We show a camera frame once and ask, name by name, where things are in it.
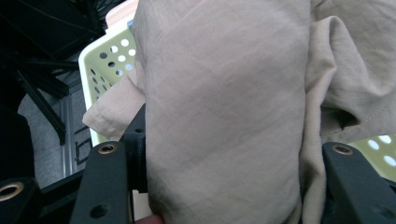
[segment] brass screw hole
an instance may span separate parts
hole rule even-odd
[[[0,188],[0,202],[12,199],[17,196],[23,190],[23,184],[21,182],[15,182],[7,184]]]
[[[100,154],[106,155],[106,154],[110,154],[110,153],[112,153],[112,152],[114,152],[114,151],[116,151],[116,150],[117,150],[117,147],[116,147],[116,146],[113,146],[113,145],[106,145],[106,146],[100,147],[100,148],[98,149],[98,152],[99,152]]]
[[[346,156],[350,156],[350,155],[353,154],[353,151],[352,151],[350,148],[344,147],[344,146],[338,146],[338,145],[336,145],[336,146],[333,146],[333,147],[332,147],[332,150],[334,150],[334,151],[337,152],[337,153],[346,155]]]

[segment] wrinkled fabric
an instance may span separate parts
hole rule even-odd
[[[395,15],[384,0],[141,1],[135,73],[83,121],[119,139],[146,102],[165,223],[319,223],[321,145],[396,133]]]

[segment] basket hole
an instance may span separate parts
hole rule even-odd
[[[384,156],[384,160],[389,166],[396,166],[396,160],[393,159],[392,157]]]
[[[390,144],[392,142],[392,139],[389,137],[389,135],[380,135],[378,136],[379,140],[381,140],[383,143]]]
[[[129,53],[130,56],[135,56],[135,55],[136,55],[136,50],[130,49],[130,50],[128,51],[128,53]]]
[[[128,70],[128,71],[131,71],[133,68],[134,68],[134,67],[133,67],[130,63],[127,63],[127,64],[125,65],[125,69]]]
[[[110,51],[113,53],[117,53],[119,51],[119,48],[117,48],[117,46],[111,46]]]
[[[122,74],[123,74],[122,70],[119,69],[119,70],[116,71],[116,75],[117,76],[122,76]]]
[[[120,55],[120,56],[119,56],[119,61],[120,61],[120,62],[123,63],[123,62],[125,62],[125,60],[126,60],[125,56],[123,56],[123,55]]]
[[[379,150],[379,144],[376,141],[370,139],[368,144],[369,144],[370,148],[372,148],[374,150]]]
[[[102,52],[102,53],[99,54],[99,57],[100,57],[101,59],[105,59],[105,58],[107,58],[107,54],[104,53],[104,52]]]
[[[127,39],[123,39],[123,40],[121,40],[121,44],[122,44],[124,47],[127,47],[127,46],[129,45],[129,41],[128,41]]]

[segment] perforated basket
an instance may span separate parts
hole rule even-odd
[[[107,34],[92,42],[79,55],[87,110],[127,72],[134,69],[136,45],[130,27],[133,21],[107,30]],[[92,144],[108,141],[91,130]]]
[[[363,154],[379,175],[396,182],[396,135],[374,136],[350,145]]]

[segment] black plastic part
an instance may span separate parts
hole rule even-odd
[[[27,119],[17,111],[0,103],[0,181],[35,177],[30,127]]]
[[[396,223],[396,197],[384,178],[354,147],[323,145],[327,199],[323,224]]]
[[[386,178],[384,178],[385,179],[385,181],[387,181],[387,183],[389,184],[389,187],[393,190],[393,192],[396,194],[396,183],[395,182],[393,182],[393,181],[391,181],[391,180],[388,180],[388,179],[386,179]]]
[[[130,223],[133,203],[128,202],[127,180],[124,144],[105,142],[94,147],[84,170],[70,223]]]
[[[145,111],[146,106],[143,105],[121,138],[127,148],[128,189],[137,189],[140,193],[148,192]]]
[[[44,207],[39,216],[40,224],[66,224],[72,216],[83,171],[68,176],[41,190]]]
[[[35,180],[21,177],[0,182],[0,189],[7,186],[21,186],[21,192],[16,193],[17,188],[14,187],[2,190],[1,197],[11,195],[12,192],[16,195],[0,200],[0,224],[37,223],[42,203],[41,193]]]

